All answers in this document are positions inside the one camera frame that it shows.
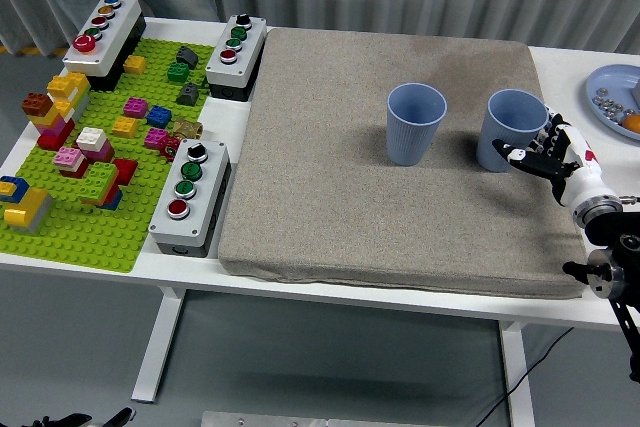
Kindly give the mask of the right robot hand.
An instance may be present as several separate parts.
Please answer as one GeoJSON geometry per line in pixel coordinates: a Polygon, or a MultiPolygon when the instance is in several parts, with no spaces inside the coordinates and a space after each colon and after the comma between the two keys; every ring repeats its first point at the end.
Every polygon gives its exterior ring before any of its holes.
{"type": "Polygon", "coordinates": [[[525,148],[502,139],[492,145],[511,166],[548,180],[556,202],[574,211],[602,208],[620,212],[622,203],[602,179],[602,169],[591,146],[580,131],[553,109],[549,120],[525,148]]]}

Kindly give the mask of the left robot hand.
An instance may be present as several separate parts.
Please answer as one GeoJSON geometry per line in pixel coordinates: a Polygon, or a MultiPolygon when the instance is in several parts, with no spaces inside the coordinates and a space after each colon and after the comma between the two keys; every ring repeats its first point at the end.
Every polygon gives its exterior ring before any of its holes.
{"type": "Polygon", "coordinates": [[[114,416],[104,423],[93,420],[93,417],[86,413],[71,413],[60,419],[52,419],[49,416],[43,416],[41,419],[35,419],[30,423],[31,427],[81,427],[81,426],[103,426],[103,427],[121,427],[131,422],[136,416],[136,410],[132,407],[124,407],[114,416]]]}

